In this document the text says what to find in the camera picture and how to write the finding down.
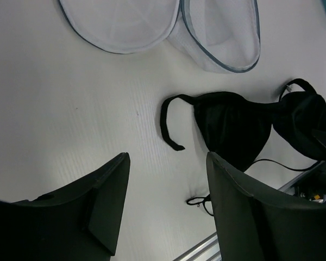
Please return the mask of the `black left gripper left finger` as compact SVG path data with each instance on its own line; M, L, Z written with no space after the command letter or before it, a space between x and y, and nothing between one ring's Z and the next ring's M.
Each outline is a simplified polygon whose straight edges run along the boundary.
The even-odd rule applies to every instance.
M120 153L35 200L0 201L0 260L110 260L129 173L130 156Z

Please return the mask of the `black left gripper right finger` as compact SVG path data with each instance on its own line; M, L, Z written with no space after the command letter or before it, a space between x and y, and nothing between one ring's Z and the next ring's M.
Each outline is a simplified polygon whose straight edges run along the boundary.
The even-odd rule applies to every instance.
M223 260L326 260L326 204L274 189L213 152L206 169Z

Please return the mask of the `black bra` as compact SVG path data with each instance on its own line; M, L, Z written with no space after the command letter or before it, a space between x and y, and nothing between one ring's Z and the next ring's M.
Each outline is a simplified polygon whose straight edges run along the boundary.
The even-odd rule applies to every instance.
M169 97L161 106L162 138L174 150L184 150L184 146L170 138L167 127L168 106L179 98L193 106L195 122L209 151L240 171L246 171L255 162L273 129L302 155L325 161L326 158L314 158L317 141L312 130L326 132L326 102L301 78L286 84L291 85L302 90L283 91L274 103L251 102L228 91Z

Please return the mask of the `blue-trimmed white mesh laundry bag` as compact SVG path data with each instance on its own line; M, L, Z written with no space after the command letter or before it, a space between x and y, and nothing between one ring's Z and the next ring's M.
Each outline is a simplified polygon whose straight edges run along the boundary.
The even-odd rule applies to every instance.
M256 1L60 1L74 32L113 54L146 51L167 40L199 67L245 73L261 51Z

